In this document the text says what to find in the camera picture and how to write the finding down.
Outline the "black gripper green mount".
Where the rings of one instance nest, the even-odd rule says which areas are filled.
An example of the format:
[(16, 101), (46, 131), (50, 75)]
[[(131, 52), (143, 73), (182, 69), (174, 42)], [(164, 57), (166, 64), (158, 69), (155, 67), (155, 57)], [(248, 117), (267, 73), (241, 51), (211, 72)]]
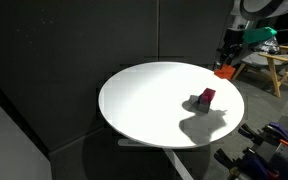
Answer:
[(218, 48), (220, 53), (217, 66), (230, 65), (232, 60), (242, 54), (242, 51), (256, 52), (254, 48), (260, 43), (272, 37), (276, 37), (277, 31), (271, 27), (258, 29), (233, 29), (228, 28), (224, 37), (224, 45)]

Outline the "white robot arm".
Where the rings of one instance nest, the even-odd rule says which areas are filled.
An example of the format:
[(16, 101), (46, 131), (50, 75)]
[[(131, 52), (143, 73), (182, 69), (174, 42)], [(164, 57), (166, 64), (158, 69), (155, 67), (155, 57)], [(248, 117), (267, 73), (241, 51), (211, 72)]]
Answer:
[(288, 0), (234, 0), (233, 17), (218, 48), (214, 67), (238, 64), (255, 51), (269, 46), (263, 43), (276, 38), (280, 45), (288, 43)]

